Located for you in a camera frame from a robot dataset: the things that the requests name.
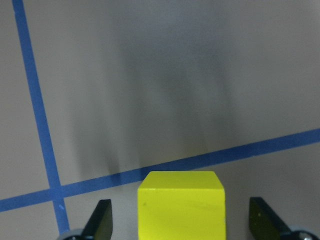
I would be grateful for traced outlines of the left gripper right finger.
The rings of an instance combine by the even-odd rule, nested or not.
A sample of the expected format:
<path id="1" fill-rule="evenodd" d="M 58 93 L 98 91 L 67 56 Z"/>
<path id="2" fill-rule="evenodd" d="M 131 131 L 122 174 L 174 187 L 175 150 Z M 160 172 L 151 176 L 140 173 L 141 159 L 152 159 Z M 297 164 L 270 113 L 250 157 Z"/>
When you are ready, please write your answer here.
<path id="1" fill-rule="evenodd" d="M 262 197 L 249 199 L 249 230 L 255 240 L 289 240 L 292 231 Z"/>

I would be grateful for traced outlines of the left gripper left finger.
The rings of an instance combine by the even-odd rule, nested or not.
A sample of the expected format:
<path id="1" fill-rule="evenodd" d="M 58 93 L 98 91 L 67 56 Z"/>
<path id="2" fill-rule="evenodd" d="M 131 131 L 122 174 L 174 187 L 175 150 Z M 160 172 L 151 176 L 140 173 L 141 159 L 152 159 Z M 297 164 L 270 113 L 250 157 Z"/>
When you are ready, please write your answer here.
<path id="1" fill-rule="evenodd" d="M 112 201 L 100 200 L 83 229 L 85 240 L 110 240 L 113 233 Z"/>

